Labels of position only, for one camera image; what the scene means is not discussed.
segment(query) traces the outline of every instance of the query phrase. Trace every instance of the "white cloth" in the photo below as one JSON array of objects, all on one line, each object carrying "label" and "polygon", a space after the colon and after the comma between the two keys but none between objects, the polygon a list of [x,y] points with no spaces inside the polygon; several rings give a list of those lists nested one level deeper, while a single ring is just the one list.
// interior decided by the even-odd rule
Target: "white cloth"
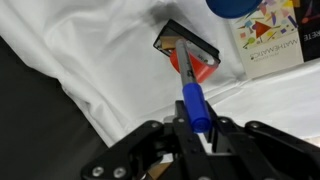
[{"label": "white cloth", "polygon": [[172,115],[182,97],[179,74],[152,47],[169,18],[220,50],[221,66],[202,84],[218,114],[320,135],[320,64],[244,81],[229,25],[205,0],[0,0],[0,11],[0,35],[28,66],[59,79],[108,145]]}]

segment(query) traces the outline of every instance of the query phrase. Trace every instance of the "book cover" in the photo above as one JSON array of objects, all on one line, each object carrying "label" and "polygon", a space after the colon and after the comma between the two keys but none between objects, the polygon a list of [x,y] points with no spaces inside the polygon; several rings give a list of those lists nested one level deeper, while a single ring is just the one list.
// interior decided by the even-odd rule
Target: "book cover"
[{"label": "book cover", "polygon": [[230,24],[248,78],[303,63],[292,0],[263,0]]},{"label": "book cover", "polygon": [[320,57],[320,1],[294,0],[305,61]]}]

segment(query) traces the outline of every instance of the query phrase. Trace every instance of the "screw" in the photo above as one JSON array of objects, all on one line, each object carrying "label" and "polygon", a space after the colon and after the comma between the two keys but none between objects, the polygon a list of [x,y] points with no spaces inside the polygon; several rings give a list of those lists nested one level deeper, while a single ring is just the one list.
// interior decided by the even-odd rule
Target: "screw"
[{"label": "screw", "polygon": [[159,123],[154,122],[154,123],[151,124],[151,126],[152,126],[153,128],[156,128],[156,127],[159,126]]},{"label": "screw", "polygon": [[206,177],[206,176],[202,176],[200,177],[198,180],[211,180],[209,177]]},{"label": "screw", "polygon": [[254,123],[251,123],[251,126],[252,126],[253,128],[258,128],[258,127],[259,127],[259,124],[256,123],[256,122],[254,122]]},{"label": "screw", "polygon": [[118,167],[113,171],[113,176],[115,178],[122,178],[127,173],[126,169],[124,167]]},{"label": "screw", "polygon": [[229,122],[229,120],[228,119],[221,119],[221,122],[227,123],[227,122]]},{"label": "screw", "polygon": [[100,167],[100,166],[95,167],[95,168],[92,170],[92,176],[94,176],[94,177],[99,177],[99,176],[101,176],[101,175],[103,174],[103,172],[104,172],[103,167]]}]

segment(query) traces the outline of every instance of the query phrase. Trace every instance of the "black surface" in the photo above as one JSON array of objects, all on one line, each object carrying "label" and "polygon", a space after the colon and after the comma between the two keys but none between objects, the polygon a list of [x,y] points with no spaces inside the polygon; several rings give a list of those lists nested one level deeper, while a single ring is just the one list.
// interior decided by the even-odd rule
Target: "black surface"
[{"label": "black surface", "polygon": [[55,79],[27,67],[0,38],[0,179],[81,179],[106,145]]}]

